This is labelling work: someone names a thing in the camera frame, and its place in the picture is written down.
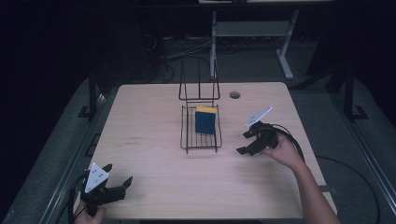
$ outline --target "black handle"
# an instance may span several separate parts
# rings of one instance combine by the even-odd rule
[[[90,215],[90,217],[94,217],[96,215],[96,212],[98,211],[98,206],[88,204],[87,210],[88,215]]]

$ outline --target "hand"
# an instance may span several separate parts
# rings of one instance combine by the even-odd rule
[[[102,223],[105,213],[106,209],[104,207],[99,207],[96,215],[91,217],[87,213],[87,204],[81,201],[75,213],[75,224],[100,224]]]
[[[276,135],[278,144],[276,148],[265,148],[260,152],[260,154],[265,154],[277,162],[289,167],[294,170],[301,164],[304,164],[303,159],[301,159],[298,154],[294,144],[285,135],[278,133]]]

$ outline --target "yellow sponge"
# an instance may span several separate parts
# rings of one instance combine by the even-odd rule
[[[197,106],[195,110],[195,132],[214,134],[218,109],[210,106]]]

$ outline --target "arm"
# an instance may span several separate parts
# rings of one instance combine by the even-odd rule
[[[296,177],[306,223],[341,223],[320,191],[308,166],[297,153],[292,142],[279,134],[275,149],[266,148],[261,153],[289,167]]]

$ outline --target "cable cord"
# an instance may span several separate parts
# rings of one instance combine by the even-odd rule
[[[373,197],[375,199],[375,208],[376,208],[376,219],[375,219],[375,224],[379,224],[380,219],[381,219],[381,208],[379,206],[379,201],[378,201],[378,197],[374,191],[374,188],[371,186],[371,184],[369,183],[369,181],[367,180],[366,177],[364,177],[364,175],[362,175],[361,173],[359,173],[355,168],[351,167],[350,165],[343,163],[341,161],[332,159],[332,158],[328,158],[328,157],[324,157],[324,156],[319,156],[319,155],[315,155],[316,158],[319,159],[323,159],[323,160],[327,160],[327,161],[332,161],[335,163],[338,163],[340,165],[345,166],[346,168],[350,169],[351,171],[353,171],[355,174],[357,174],[358,176],[361,177],[361,179],[366,183],[367,187],[370,189],[370,191],[373,194]]]
[[[198,57],[198,56],[193,56],[193,55],[182,56],[182,57],[171,59],[171,60],[165,60],[164,61],[165,64],[160,64],[160,65],[165,67],[165,71],[163,72],[161,70],[161,68],[158,69],[158,72],[160,73],[160,80],[161,80],[162,83],[169,83],[169,82],[175,83],[173,81],[173,78],[175,76],[175,69],[171,65],[169,65],[168,62],[172,62],[172,61],[176,61],[176,60],[183,60],[183,59],[196,59],[198,61],[203,61],[210,68],[210,63],[207,60],[205,60],[205,59],[203,59],[201,57]],[[166,78],[165,77],[165,73],[167,74],[168,72],[170,72],[171,75],[170,75],[169,78]]]
[[[72,188],[69,190],[69,199],[67,200],[67,203],[64,205],[64,207],[62,208],[61,213],[59,214],[58,218],[56,219],[56,223],[59,223],[59,221],[61,220],[61,216],[62,216],[62,214],[64,213],[64,210],[66,210],[66,207],[67,207],[68,208],[68,212],[67,212],[68,223],[69,224],[74,224],[75,217],[74,217],[74,214],[73,214],[73,206],[74,206],[74,202],[75,202],[76,188],[77,188],[78,183],[82,179],[86,178],[88,176],[88,174],[89,174],[88,171],[84,172],[84,174],[80,175],[76,179],[76,181],[74,182]]]
[[[174,55],[170,55],[170,56],[161,56],[160,58],[161,59],[165,59],[165,60],[166,59],[175,59],[175,58],[178,58],[178,57],[182,57],[182,56],[186,56],[186,55],[189,55],[189,54],[193,54],[193,53],[199,52],[200,50],[203,50],[203,49],[206,49],[206,48],[210,47],[211,43],[212,43],[212,41],[210,40],[210,41],[204,43],[203,45],[198,46],[198,47],[196,47],[194,49],[189,49],[189,50],[186,50],[184,52],[180,52],[180,53],[177,53],[177,54],[174,54]]]
[[[76,219],[76,217],[78,217],[85,209],[87,209],[87,207],[88,207],[88,205],[85,205],[85,206],[81,209],[81,211],[79,211],[78,214],[76,214],[75,219]]]
[[[287,128],[283,127],[282,125],[279,125],[279,124],[271,124],[271,126],[272,126],[272,129],[268,129],[268,130],[275,130],[277,133],[281,133],[281,134],[285,135],[294,144],[294,147],[296,148],[296,150],[297,150],[298,154],[300,155],[301,159],[303,159],[303,161],[305,162],[304,153],[301,150],[301,147],[298,144],[297,140],[293,137],[293,135],[291,135],[289,130]]]

